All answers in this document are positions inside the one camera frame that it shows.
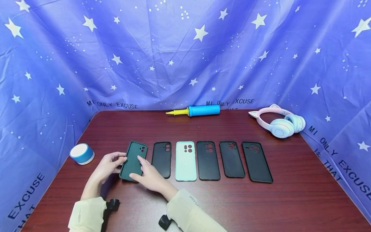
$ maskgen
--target sleeve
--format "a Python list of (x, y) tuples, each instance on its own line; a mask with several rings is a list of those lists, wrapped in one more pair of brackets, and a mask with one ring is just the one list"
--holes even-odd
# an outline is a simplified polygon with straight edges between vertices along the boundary
[(182, 189), (167, 204), (167, 216), (184, 232), (227, 232), (199, 208), (197, 200)]
[(101, 232), (106, 208), (101, 197), (76, 202), (68, 223), (70, 232)]

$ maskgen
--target blue backdrop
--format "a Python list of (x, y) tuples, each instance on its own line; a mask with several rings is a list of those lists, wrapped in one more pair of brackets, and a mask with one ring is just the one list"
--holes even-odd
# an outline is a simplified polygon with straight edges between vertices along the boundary
[(370, 221), (370, 9), (368, 0), (2, 1), (2, 231), (21, 229), (98, 111), (205, 104), (277, 103), (302, 115), (302, 135)]

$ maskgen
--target person's right hand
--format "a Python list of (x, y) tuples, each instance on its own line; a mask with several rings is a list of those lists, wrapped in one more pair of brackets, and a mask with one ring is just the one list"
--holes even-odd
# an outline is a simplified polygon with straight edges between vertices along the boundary
[(175, 188), (170, 182), (165, 180), (160, 173), (152, 166), (146, 159), (138, 156), (138, 160), (142, 165), (143, 176), (136, 173), (130, 173), (130, 178), (141, 183), (151, 191), (161, 193), (168, 201), (170, 201), (178, 189)]

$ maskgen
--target headphones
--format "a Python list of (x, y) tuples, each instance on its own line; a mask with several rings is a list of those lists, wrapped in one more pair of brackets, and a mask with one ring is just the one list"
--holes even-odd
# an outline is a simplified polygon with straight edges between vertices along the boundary
[[(285, 116), (284, 119), (279, 118), (273, 120), (270, 124), (264, 122), (260, 115), (264, 113), (277, 113)], [(251, 116), (256, 118), (258, 124), (264, 129), (269, 130), (277, 138), (287, 138), (292, 136), (294, 133), (298, 133), (305, 128), (305, 120), (302, 116), (291, 113), (288, 110), (284, 110), (276, 104), (260, 109), (259, 111), (249, 112)]]

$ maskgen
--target yellow nozzle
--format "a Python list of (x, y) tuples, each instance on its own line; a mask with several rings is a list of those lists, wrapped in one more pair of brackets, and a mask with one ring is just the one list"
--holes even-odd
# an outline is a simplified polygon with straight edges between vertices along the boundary
[(179, 115), (179, 114), (187, 114), (189, 116), (188, 108), (185, 110), (174, 110), (171, 112), (166, 112), (166, 114), (172, 114), (172, 115)]

